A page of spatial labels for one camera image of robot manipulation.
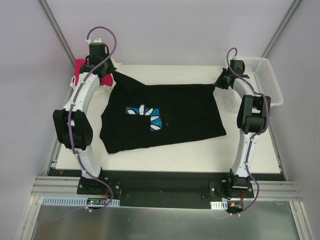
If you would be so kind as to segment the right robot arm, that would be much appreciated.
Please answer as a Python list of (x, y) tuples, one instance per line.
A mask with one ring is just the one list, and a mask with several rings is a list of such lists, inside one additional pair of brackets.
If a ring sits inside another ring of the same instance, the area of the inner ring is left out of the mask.
[(217, 196), (230, 200), (252, 187), (254, 151), (260, 135), (268, 129), (271, 100), (254, 89), (249, 76), (245, 75), (245, 63), (242, 60), (228, 59), (227, 68), (222, 70), (215, 86), (226, 90), (232, 88), (241, 97), (236, 118), (240, 136), (236, 158), (226, 182), (220, 183), (215, 189)]

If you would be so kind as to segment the black daisy print t-shirt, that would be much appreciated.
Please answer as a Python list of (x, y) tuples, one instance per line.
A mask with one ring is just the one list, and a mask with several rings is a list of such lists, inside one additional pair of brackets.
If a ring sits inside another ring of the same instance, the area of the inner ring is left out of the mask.
[(146, 85), (120, 72), (101, 115), (109, 154), (225, 136), (212, 84)]

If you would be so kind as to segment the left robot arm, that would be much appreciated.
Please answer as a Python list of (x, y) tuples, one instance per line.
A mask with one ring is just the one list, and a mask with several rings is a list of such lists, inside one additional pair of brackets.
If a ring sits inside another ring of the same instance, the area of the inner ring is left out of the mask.
[(75, 89), (64, 107), (53, 112), (53, 122), (59, 143), (73, 153), (82, 176), (91, 179), (88, 183), (89, 190), (99, 195), (105, 191), (106, 183), (99, 178), (101, 167), (91, 146), (93, 129), (87, 118), (87, 111), (103, 79), (116, 68), (105, 43), (93, 41), (88, 46), (89, 55), (79, 68)]

